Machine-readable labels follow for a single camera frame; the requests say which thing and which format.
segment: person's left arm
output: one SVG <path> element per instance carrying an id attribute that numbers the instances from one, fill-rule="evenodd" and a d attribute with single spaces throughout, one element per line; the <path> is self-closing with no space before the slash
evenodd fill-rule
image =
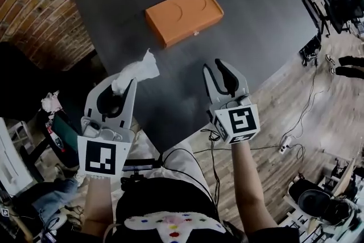
<path id="1" fill-rule="evenodd" d="M 110 179 L 91 178 L 86 196 L 82 233 L 103 238 L 107 226 L 112 224 L 113 220 Z"/>

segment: person's right arm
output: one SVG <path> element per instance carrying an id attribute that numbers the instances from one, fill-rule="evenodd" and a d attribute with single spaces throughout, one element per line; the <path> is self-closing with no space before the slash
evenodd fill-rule
<path id="1" fill-rule="evenodd" d="M 263 188 L 248 142 L 231 146 L 233 154 L 235 198 L 247 234 L 277 227 L 264 204 Z"/>

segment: blue jeans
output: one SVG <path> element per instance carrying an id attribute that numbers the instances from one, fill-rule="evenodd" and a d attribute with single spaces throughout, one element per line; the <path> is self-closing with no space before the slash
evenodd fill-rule
<path id="1" fill-rule="evenodd" d="M 77 191 L 77 180 L 74 178 L 56 179 L 52 188 L 51 192 L 32 203 L 45 224 L 61 207 L 73 199 Z"/>

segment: white pants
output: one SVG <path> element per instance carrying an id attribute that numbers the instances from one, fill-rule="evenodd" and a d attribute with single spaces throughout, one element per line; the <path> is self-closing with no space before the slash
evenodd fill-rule
<path id="1" fill-rule="evenodd" d="M 160 155 L 159 152 L 153 146 L 153 144 L 148 139 L 144 131 L 139 131 L 136 134 L 135 143 L 132 145 L 127 158 L 128 159 L 153 158 L 157 160 L 159 158 L 159 155 Z M 204 187 L 202 187 L 198 182 L 190 178 L 188 175 L 176 171 L 171 171 L 164 167 L 152 170 L 140 171 L 139 173 L 143 174 L 144 177 L 146 178 L 163 177 L 163 178 L 183 180 L 185 182 L 192 183 L 200 190 L 202 190 L 211 199 L 211 194 L 209 191 L 209 187 L 206 183 L 206 180 L 204 178 L 204 174 L 202 173 L 201 168 L 195 161 L 194 157 L 195 156 L 193 155 L 190 144 L 188 142 L 182 141 L 176 146 L 170 148 L 165 153 L 163 153 L 163 161 L 165 161 L 165 159 L 167 158 L 163 166 L 171 170 L 178 170 L 190 175 L 198 182 L 200 182 Z M 124 177 L 129 177 L 131 174 L 133 174 L 132 171 L 124 172 Z"/>

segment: black sleeve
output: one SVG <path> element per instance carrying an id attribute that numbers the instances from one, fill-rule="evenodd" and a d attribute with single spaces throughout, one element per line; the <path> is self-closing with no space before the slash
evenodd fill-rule
<path id="1" fill-rule="evenodd" d="M 300 233 L 296 228 L 268 228 L 248 236 L 249 243 L 300 243 Z"/>

